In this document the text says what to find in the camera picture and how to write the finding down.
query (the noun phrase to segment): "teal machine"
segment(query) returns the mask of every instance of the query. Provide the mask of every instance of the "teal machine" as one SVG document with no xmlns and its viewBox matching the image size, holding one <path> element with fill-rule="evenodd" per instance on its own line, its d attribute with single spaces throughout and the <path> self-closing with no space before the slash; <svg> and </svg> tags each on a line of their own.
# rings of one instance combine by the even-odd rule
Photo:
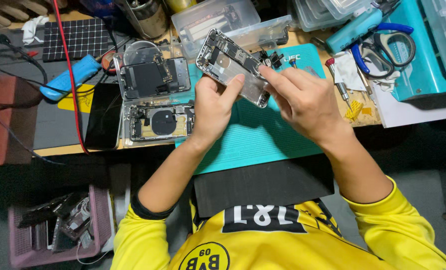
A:
<svg viewBox="0 0 446 270">
<path fill-rule="evenodd" d="M 428 19 L 435 19 L 434 14 L 425 6 Z M 437 15 L 444 17 L 446 10 L 442 7 Z M 421 0 L 401 0 L 400 5 L 385 20 L 387 23 L 397 23 L 411 26 L 411 34 L 416 44 L 414 60 L 400 69 L 401 77 L 396 80 L 396 87 L 392 95 L 398 101 L 406 101 L 429 95 L 446 93 L 446 65 L 443 64 L 435 38 L 442 33 L 432 33 L 430 25 L 425 23 L 425 12 Z M 394 43 L 391 50 L 397 58 L 406 57 L 406 50 L 398 43 Z"/>
</svg>

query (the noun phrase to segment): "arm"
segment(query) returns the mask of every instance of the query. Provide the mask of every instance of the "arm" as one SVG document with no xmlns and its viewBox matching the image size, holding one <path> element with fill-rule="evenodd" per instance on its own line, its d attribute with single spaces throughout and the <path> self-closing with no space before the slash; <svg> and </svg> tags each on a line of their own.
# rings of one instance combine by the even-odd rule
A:
<svg viewBox="0 0 446 270">
<path fill-rule="evenodd" d="M 338 111 L 333 83 L 303 70 L 261 66 L 281 116 L 321 147 L 360 234 L 377 256 L 399 269 L 446 269 L 434 230 L 386 177 Z"/>
<path fill-rule="evenodd" d="M 138 192 L 139 201 L 148 210 L 163 212 L 178 201 L 196 167 L 228 125 L 231 107 L 244 81 L 244 75 L 237 75 L 222 94 L 210 77 L 203 76 L 196 83 L 193 134 L 166 158 Z"/>
<path fill-rule="evenodd" d="M 167 268 L 170 255 L 165 219 L 206 152 L 223 134 L 244 80 L 244 75 L 237 75 L 226 89 L 206 76 L 196 83 L 193 134 L 173 150 L 131 199 L 114 239 L 112 270 Z"/>
</svg>

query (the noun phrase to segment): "white cloth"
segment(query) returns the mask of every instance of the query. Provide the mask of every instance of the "white cloth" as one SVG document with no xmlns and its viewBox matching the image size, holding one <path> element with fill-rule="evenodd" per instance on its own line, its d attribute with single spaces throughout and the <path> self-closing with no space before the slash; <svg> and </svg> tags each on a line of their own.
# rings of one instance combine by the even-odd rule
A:
<svg viewBox="0 0 446 270">
<path fill-rule="evenodd" d="M 33 18 L 23 25 L 21 28 L 23 30 L 23 43 L 25 45 L 31 44 L 34 40 L 38 42 L 43 42 L 43 40 L 37 38 L 35 36 L 36 34 L 36 27 L 40 25 L 44 25 L 47 21 L 49 21 L 47 16 L 39 16 L 37 18 Z"/>
<path fill-rule="evenodd" d="M 342 51 L 333 57 L 335 59 L 335 83 L 337 83 L 336 78 L 340 77 L 341 81 L 339 82 L 343 82 L 347 89 L 366 91 L 365 85 L 358 74 L 357 63 L 351 52 Z"/>
<path fill-rule="evenodd" d="M 375 74 L 376 76 L 387 73 L 387 71 L 382 71 L 380 73 Z M 395 81 L 400 77 L 400 71 L 394 71 L 389 77 L 384 79 L 373 79 L 372 81 L 381 87 L 381 90 L 384 92 L 393 92 L 395 88 Z"/>
</svg>

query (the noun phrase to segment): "yellow jersey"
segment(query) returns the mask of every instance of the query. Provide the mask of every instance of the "yellow jersey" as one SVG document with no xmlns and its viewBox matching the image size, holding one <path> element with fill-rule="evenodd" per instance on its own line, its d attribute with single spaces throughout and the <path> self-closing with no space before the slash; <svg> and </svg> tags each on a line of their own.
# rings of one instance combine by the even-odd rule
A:
<svg viewBox="0 0 446 270">
<path fill-rule="evenodd" d="M 383 200 L 346 200 L 369 251 L 346 241 L 322 202 L 313 200 L 228 208 L 194 224 L 170 260 L 165 218 L 171 209 L 151 213 L 136 199 L 119 225 L 111 269 L 446 270 L 433 228 L 391 181 L 393 190 Z"/>
</svg>

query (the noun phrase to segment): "pink plastic basket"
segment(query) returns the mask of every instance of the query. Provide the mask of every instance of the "pink plastic basket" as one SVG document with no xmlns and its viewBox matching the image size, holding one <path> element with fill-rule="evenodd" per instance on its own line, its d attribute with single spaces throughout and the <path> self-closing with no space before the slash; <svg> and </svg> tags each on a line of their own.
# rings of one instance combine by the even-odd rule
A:
<svg viewBox="0 0 446 270">
<path fill-rule="evenodd" d="M 89 203 L 94 232 L 94 241 L 88 248 L 80 246 L 78 258 L 88 258 L 97 255 L 100 248 L 111 236 L 111 224 L 108 208 L 108 193 L 106 189 L 89 186 Z M 30 228 L 19 229 L 18 224 L 22 220 L 24 209 L 11 207 L 8 210 L 10 264 L 14 268 L 30 267 L 60 261 L 76 260 L 76 249 L 53 253 L 43 248 L 35 251 L 32 249 Z"/>
</svg>

